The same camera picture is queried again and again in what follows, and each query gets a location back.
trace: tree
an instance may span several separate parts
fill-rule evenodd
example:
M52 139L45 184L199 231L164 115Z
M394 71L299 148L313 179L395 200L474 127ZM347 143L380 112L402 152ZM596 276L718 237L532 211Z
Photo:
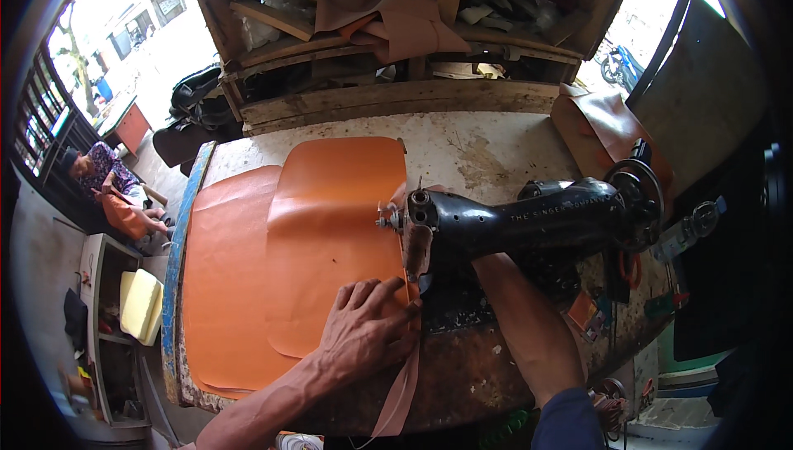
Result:
M74 37L74 30L71 29L71 17L74 14L74 1L69 2L69 6L66 10L69 11L69 19L66 26L61 23L60 18L58 18L55 26L58 27L61 33L69 37L71 49L62 47L58 51L58 55L67 55L74 59L74 63L77 65L77 77L80 80L80 85L85 91L85 108L88 114L91 115L91 118L94 118L99 114L99 108L94 104L94 92L91 90L91 81L88 78L88 59L80 53L80 49L77 47L77 39Z

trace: person sitting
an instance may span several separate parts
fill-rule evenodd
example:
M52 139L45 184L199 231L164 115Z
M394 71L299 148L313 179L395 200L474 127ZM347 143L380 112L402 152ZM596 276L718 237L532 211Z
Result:
M61 158L60 167L77 180L86 197L99 205L102 205L102 196L112 193L115 187L146 229L160 232L170 239L169 227L176 221L161 207L144 209L148 199L144 187L109 145L99 141L85 155L79 150L68 148Z

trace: motorcycle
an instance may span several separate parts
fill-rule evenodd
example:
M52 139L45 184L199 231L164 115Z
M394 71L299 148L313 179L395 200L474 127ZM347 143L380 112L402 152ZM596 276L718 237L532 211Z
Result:
M603 39L603 43L607 44L610 50L606 52L598 49L595 55L595 62L600 64L600 76L606 83L619 85L630 93L636 87L645 68L624 45L614 47L607 38Z

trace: workbench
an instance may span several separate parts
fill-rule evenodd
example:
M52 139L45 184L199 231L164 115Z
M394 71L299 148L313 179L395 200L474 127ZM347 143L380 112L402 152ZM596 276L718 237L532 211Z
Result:
M190 206L201 188L263 165L283 165L291 149L306 140L382 136L404 143L409 189L421 176L424 187L439 183L483 203L512 202L530 179L580 177L549 111L550 107L542 106L534 113L395 114L301 126L222 145L204 144L185 189L166 274L163 360L168 398L212 412L233 403L199 391L185 356L180 320L184 246ZM610 346L610 335L604 332L594 343L584 345L590 384L635 356L668 323L668 318L650 321L643 311L649 298L669 289L667 271L646 252L641 263L641 286L631 293L629 305L618 306L615 344ZM603 286L600 255L583 262L579 272L583 288ZM481 290L480 295L474 290L465 293L472 294L475 302L469 314L440 312L443 304L425 301L420 377L405 433L448 428L534 405L486 298ZM370 434L399 368L343 388L285 429L324 435Z

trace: right hand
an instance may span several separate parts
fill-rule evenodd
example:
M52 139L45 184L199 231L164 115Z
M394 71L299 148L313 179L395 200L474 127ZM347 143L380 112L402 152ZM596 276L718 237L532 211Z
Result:
M320 346L312 353L339 383L405 360L417 345L419 332L405 327L419 315L420 298L392 316L381 317L383 305L402 286L404 281L393 277L339 289Z

